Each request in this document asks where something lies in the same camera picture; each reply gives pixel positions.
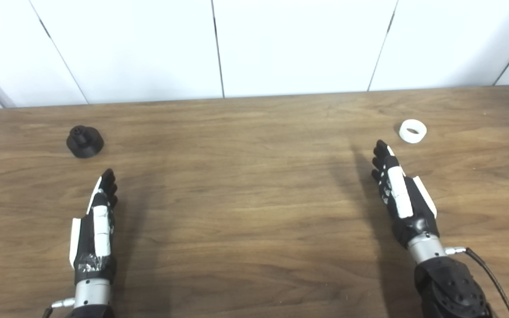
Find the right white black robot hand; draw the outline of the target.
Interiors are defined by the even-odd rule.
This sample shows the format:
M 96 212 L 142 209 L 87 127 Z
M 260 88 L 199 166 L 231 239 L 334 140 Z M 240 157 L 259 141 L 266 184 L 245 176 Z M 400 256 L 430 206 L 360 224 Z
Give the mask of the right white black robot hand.
M 422 180 L 406 175 L 391 147 L 383 140 L 376 141 L 373 154 L 371 176 L 387 207 L 396 241 L 408 247 L 421 235 L 440 237 L 437 209 Z

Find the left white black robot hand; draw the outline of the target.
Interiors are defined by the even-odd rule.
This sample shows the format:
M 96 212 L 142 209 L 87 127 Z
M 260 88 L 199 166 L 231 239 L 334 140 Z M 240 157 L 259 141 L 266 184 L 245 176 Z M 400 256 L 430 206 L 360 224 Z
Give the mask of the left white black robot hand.
M 115 279 L 118 262 L 113 255 L 112 241 L 117 189 L 114 171 L 107 169 L 95 184 L 86 214 L 72 220 L 68 259 L 74 284 L 92 279 L 113 283 Z

